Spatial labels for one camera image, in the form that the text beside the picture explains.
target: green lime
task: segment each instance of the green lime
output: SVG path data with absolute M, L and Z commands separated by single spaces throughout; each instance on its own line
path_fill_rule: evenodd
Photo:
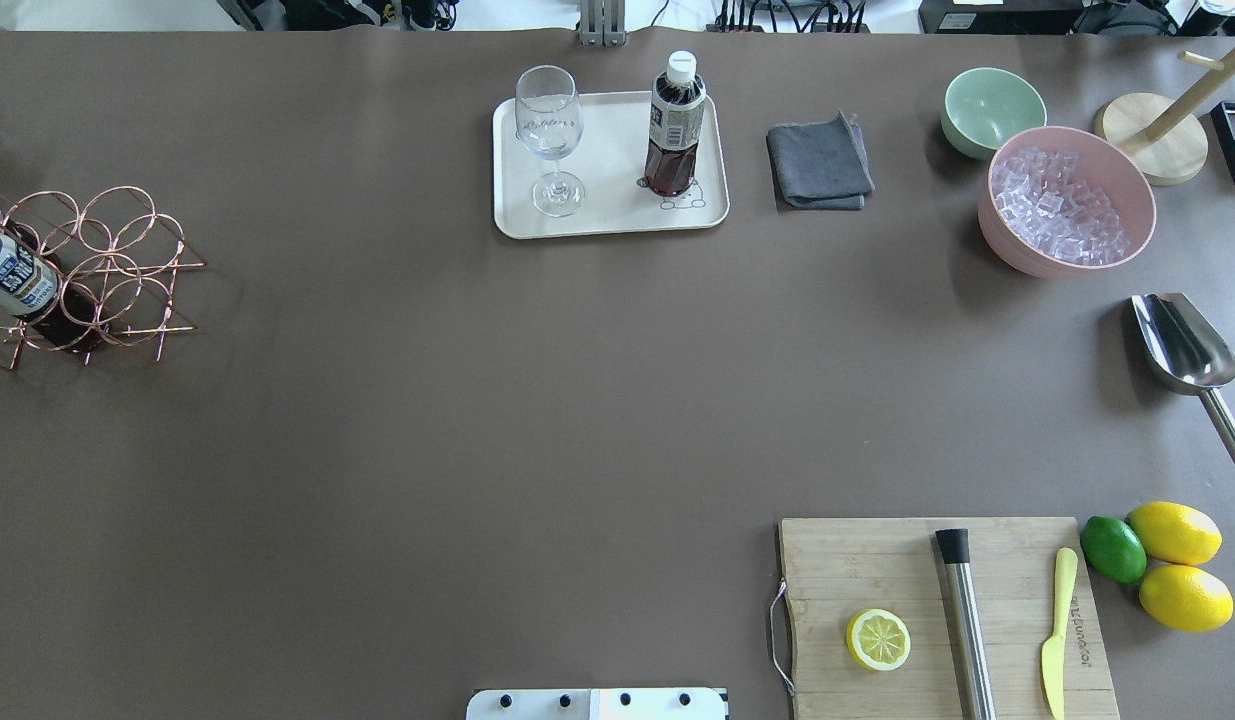
M 1146 548 L 1128 522 L 1094 515 L 1079 534 L 1079 547 L 1093 571 L 1130 585 L 1146 574 Z

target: glass stem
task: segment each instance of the glass stem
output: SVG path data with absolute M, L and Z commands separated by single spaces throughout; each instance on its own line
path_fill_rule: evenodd
M 562 203 L 563 198 L 568 195 L 568 184 L 563 182 L 563 177 L 559 177 L 559 162 L 552 161 L 555 169 L 550 173 L 550 196 L 557 203 Z

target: black muddler tip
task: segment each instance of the black muddler tip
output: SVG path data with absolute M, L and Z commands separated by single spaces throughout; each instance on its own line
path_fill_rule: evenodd
M 937 547 L 945 564 L 968 562 L 968 529 L 937 530 Z

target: copper wire rack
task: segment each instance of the copper wire rack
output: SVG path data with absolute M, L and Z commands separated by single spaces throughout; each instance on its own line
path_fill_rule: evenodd
M 207 263 L 188 245 L 182 224 L 157 210 L 140 186 L 110 188 L 83 206 L 63 191 L 19 200 L 0 193 L 0 227 L 59 270 L 64 282 L 54 303 L 82 327 L 82 338 L 100 333 L 103 341 L 90 351 L 74 347 L 79 341 L 53 346 L 0 309 L 0 369 L 15 372 L 33 351 L 73 356 L 88 366 L 106 346 L 159 363 L 169 336 L 196 331 L 177 309 L 178 279 Z M 70 314 L 63 303 L 68 287 L 91 300 L 91 317 Z

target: metal scoop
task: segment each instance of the metal scoop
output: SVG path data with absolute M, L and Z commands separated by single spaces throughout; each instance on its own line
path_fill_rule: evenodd
M 1235 356 L 1226 341 L 1178 291 L 1134 295 L 1129 301 L 1155 374 L 1172 391 L 1199 396 L 1235 461 L 1235 417 L 1216 390 L 1235 379 Z

